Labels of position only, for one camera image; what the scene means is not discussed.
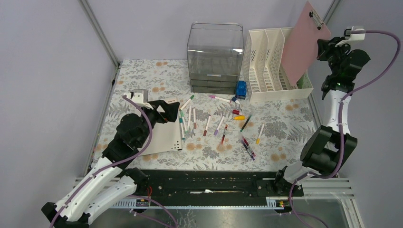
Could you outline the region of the pink clipboard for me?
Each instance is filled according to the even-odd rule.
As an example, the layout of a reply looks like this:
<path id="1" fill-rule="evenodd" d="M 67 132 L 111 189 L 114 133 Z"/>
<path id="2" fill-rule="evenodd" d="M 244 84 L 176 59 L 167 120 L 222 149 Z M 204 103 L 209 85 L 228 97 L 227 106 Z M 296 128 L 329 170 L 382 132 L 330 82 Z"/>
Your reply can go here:
<path id="1" fill-rule="evenodd" d="M 307 1 L 293 27 L 285 40 L 281 66 L 291 85 L 306 73 L 307 69 L 317 59 L 319 39 L 329 40 L 330 30 Z"/>

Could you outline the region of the yellow small bottle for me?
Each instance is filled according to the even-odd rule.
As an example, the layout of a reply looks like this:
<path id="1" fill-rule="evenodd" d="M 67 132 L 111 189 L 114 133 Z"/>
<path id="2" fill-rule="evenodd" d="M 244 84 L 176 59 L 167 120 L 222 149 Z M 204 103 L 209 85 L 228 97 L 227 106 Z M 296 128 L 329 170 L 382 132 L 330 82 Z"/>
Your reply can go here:
<path id="1" fill-rule="evenodd" d="M 246 116 L 244 116 L 244 115 L 238 115 L 238 116 L 233 117 L 233 119 L 234 119 L 234 120 L 245 120 L 245 119 L 246 119 Z"/>

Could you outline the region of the clear acrylic drawer organizer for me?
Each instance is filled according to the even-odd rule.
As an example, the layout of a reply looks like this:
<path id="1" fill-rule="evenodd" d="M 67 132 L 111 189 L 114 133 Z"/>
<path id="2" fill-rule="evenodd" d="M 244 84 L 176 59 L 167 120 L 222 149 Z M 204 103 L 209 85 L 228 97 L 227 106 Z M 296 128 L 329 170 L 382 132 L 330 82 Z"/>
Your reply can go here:
<path id="1" fill-rule="evenodd" d="M 244 53 L 243 26 L 194 22 L 187 42 L 191 91 L 233 95 Z"/>

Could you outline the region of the green clipboard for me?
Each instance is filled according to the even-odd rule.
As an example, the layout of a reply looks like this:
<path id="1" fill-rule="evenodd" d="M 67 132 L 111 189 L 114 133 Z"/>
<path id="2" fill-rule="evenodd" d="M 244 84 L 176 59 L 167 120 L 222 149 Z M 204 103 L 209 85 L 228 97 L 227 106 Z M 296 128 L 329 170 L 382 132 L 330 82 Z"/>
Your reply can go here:
<path id="1" fill-rule="evenodd" d="M 307 73 L 305 73 L 296 83 L 298 89 L 308 89 L 312 88 L 311 82 L 308 78 Z"/>

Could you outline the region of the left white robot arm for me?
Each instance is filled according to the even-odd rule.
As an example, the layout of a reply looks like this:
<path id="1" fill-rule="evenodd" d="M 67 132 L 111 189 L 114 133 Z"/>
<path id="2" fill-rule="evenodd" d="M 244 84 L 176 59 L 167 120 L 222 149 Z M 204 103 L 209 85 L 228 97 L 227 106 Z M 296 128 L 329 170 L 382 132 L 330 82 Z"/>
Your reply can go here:
<path id="1" fill-rule="evenodd" d="M 148 148 L 156 124 L 177 120 L 180 103 L 156 100 L 143 105 L 123 98 L 139 114 L 124 115 L 113 140 L 91 171 L 64 198 L 42 207 L 50 227 L 87 228 L 124 197 L 147 191 L 147 175 L 128 165 Z"/>

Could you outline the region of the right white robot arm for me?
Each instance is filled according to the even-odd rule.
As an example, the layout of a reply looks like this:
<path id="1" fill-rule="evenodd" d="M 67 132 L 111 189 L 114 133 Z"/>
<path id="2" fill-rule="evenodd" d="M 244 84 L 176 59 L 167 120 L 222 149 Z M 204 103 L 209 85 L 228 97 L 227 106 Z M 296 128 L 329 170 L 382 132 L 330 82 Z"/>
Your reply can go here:
<path id="1" fill-rule="evenodd" d="M 357 147 L 357 139 L 351 136 L 348 127 L 348 105 L 354 80 L 370 57 L 363 50 L 352 50 L 350 44 L 345 37 L 317 41 L 317 59 L 326 61 L 331 70 L 321 86 L 322 99 L 328 106 L 327 123 L 308 140 L 297 163 L 276 173 L 270 186 L 277 195 L 292 192 L 302 181 L 312 177 L 335 176 Z"/>

